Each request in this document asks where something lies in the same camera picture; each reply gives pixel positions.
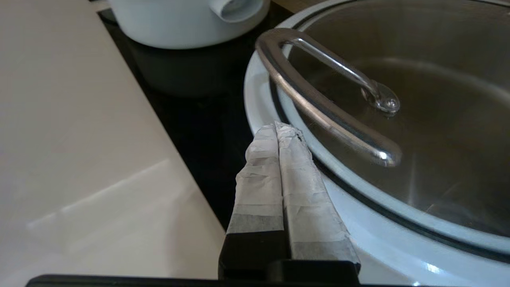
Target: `lid handle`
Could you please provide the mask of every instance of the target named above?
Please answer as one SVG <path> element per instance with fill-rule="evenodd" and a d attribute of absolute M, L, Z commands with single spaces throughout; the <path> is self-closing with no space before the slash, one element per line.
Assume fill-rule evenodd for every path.
<path fill-rule="evenodd" d="M 332 104 L 330 99 L 315 89 L 287 60 L 282 52 L 284 44 L 301 48 L 359 84 L 368 103 L 383 112 L 398 111 L 400 102 L 395 94 L 386 86 L 370 80 L 303 32 L 286 28 L 272 29 L 263 33 L 256 42 L 257 52 L 271 79 L 285 91 L 301 112 L 369 160 L 382 166 L 397 166 L 402 158 L 400 147 Z"/>

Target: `pot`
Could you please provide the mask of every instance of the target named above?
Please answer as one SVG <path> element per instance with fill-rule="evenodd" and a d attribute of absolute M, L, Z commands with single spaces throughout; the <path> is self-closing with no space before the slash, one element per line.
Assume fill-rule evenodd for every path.
<path fill-rule="evenodd" d="M 253 29 L 269 0 L 110 0 L 129 38 L 164 49 L 191 49 L 231 40 Z"/>
<path fill-rule="evenodd" d="M 334 192 L 364 203 L 359 209 L 347 201 L 335 204 L 357 230 L 355 241 L 364 240 L 359 230 L 390 219 L 402 236 L 413 237 L 411 230 L 435 241 L 423 245 L 434 246 L 427 254 L 404 253 L 475 278 L 437 249 L 446 245 L 448 252 L 510 262 L 509 6 L 363 0 L 304 11 L 259 38 L 246 74 L 248 121 L 253 129 L 277 120 L 303 131 L 326 185 L 332 181 L 334 203 L 345 196 Z M 292 48 L 282 50 L 284 44 Z M 272 89 L 263 75 L 274 81 Z M 356 226 L 356 213 L 364 212 L 373 220 Z M 370 244 L 375 257 L 404 274 L 419 273 Z M 464 255 L 456 259 L 489 268 Z M 505 265 L 500 271 L 509 270 Z M 482 277 L 477 282 L 491 281 Z"/>

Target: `pot lid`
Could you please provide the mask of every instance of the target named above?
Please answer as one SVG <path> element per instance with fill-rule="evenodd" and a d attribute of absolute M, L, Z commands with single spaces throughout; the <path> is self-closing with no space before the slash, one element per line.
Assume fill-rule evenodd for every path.
<path fill-rule="evenodd" d="M 320 161 L 347 167 L 334 171 L 343 179 L 356 175 L 346 180 L 355 188 L 368 183 L 415 214 L 495 235 L 496 245 L 506 243 L 492 248 L 510 253 L 509 12 L 469 0 L 364 0 L 296 27 L 398 96 L 398 112 L 381 112 L 358 84 L 301 49 L 290 51 L 292 66 L 332 104 L 400 147 L 395 167 L 367 161 L 289 100 L 284 111 L 312 135 Z"/>

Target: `countertop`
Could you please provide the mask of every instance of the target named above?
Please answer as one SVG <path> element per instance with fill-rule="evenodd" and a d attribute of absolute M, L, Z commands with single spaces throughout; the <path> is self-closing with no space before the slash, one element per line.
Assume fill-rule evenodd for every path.
<path fill-rule="evenodd" d="M 0 2 L 0 285 L 215 278 L 224 232 L 94 6 Z"/>

